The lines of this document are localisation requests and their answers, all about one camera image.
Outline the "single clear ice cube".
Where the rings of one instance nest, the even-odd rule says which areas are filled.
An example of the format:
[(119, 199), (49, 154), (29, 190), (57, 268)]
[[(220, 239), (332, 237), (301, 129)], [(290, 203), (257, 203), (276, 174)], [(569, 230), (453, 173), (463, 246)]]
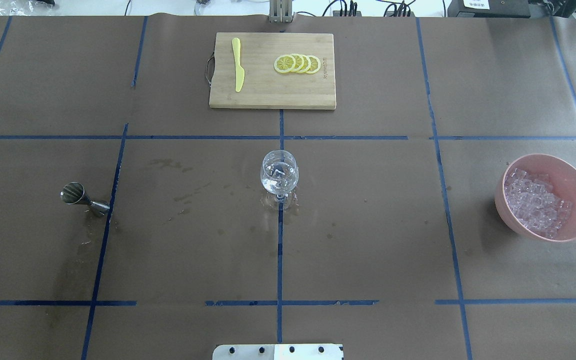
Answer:
[(269, 179), (275, 182), (283, 182), (290, 178), (294, 173), (294, 169), (286, 162), (275, 162), (265, 168), (265, 174)]

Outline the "bamboo cutting board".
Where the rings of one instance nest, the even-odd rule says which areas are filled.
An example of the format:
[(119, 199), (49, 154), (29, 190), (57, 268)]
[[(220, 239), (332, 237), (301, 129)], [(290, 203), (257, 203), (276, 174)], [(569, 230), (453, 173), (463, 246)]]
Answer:
[[(235, 91), (232, 39), (240, 38), (245, 80)], [(313, 55), (317, 73), (278, 73), (277, 57)], [(218, 32), (215, 35), (214, 73), (210, 83), (212, 109), (329, 110), (338, 105), (335, 38), (331, 33)]]

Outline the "aluminium frame post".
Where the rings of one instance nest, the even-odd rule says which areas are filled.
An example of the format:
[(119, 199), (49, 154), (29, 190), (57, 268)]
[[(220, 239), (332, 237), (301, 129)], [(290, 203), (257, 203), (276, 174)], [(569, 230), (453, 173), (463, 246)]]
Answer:
[(294, 16), (292, 0), (269, 0), (270, 23), (292, 23)]

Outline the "lemon slice three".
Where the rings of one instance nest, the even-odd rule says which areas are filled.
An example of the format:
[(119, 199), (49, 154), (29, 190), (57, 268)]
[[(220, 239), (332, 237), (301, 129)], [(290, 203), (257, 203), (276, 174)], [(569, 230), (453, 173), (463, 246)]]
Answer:
[(297, 73), (297, 70), (301, 66), (301, 63), (302, 63), (300, 54), (290, 54), (290, 56), (294, 59), (294, 66), (291, 69), (291, 72)]

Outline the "pink bowl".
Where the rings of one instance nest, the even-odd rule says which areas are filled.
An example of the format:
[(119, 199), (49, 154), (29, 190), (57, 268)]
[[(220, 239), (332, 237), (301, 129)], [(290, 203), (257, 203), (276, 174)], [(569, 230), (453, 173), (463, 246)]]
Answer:
[(494, 191), (502, 223), (526, 239), (550, 243), (576, 240), (576, 167), (546, 153), (510, 162)]

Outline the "yellow plastic knife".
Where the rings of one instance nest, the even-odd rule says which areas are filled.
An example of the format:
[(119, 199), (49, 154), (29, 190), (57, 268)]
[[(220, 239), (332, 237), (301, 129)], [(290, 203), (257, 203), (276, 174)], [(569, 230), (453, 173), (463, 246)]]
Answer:
[(231, 49), (233, 51), (234, 72), (235, 72), (235, 92), (242, 91), (245, 82), (245, 69), (242, 66), (242, 41), (240, 38), (231, 39)]

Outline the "lemon slice one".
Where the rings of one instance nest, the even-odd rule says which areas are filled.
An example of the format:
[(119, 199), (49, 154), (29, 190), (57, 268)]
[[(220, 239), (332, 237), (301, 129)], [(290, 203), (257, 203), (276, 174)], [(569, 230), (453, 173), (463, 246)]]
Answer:
[(314, 75), (320, 70), (322, 66), (322, 61), (315, 55), (307, 55), (307, 59), (310, 65), (305, 73), (307, 75)]

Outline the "pile of clear ice cubes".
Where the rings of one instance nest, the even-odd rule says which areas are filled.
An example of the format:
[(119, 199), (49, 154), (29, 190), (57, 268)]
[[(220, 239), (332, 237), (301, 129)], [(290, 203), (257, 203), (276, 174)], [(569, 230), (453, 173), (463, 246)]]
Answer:
[(513, 167), (503, 180), (510, 212), (530, 232), (554, 240), (572, 216), (574, 203), (560, 198), (547, 173)]

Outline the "lemon slice two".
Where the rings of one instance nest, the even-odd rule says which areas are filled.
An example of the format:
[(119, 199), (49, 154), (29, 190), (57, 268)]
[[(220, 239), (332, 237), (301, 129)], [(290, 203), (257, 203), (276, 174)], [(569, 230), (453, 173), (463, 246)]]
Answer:
[(311, 59), (308, 55), (300, 54), (301, 57), (301, 65), (297, 70), (297, 73), (303, 74), (307, 73), (311, 67)]

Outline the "lemon slice four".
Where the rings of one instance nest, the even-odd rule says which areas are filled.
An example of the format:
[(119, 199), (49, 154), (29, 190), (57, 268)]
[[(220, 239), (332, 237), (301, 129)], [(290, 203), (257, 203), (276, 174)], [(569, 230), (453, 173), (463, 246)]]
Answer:
[(291, 73), (297, 66), (297, 60), (293, 55), (280, 55), (274, 60), (274, 70), (279, 74)]

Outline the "steel cocktail jigger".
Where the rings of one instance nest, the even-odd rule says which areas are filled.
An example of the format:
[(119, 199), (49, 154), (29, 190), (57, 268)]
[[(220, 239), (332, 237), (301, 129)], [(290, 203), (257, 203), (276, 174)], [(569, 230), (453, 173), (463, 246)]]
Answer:
[(104, 217), (110, 211), (110, 204), (89, 198), (85, 187), (79, 182), (69, 182), (60, 192), (62, 202), (67, 205), (83, 205), (96, 217)]

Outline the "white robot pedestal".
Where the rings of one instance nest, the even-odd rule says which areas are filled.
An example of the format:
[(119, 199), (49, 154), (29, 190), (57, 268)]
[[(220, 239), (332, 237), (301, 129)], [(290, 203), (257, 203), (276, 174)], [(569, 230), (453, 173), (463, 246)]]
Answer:
[(342, 344), (279, 343), (222, 344), (213, 350), (213, 360), (343, 360)]

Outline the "black box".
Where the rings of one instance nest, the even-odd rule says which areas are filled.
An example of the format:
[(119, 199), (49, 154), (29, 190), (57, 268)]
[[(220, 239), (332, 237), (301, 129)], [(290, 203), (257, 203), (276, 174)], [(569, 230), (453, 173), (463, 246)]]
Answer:
[(528, 0), (452, 0), (446, 15), (448, 18), (531, 17)]

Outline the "clear wine glass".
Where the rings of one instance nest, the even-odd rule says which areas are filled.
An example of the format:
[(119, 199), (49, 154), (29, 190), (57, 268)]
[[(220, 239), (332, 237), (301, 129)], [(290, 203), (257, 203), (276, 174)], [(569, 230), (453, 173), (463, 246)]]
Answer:
[(259, 178), (264, 189), (261, 201), (266, 208), (286, 211), (297, 202), (300, 173), (292, 153), (283, 149), (266, 153)]

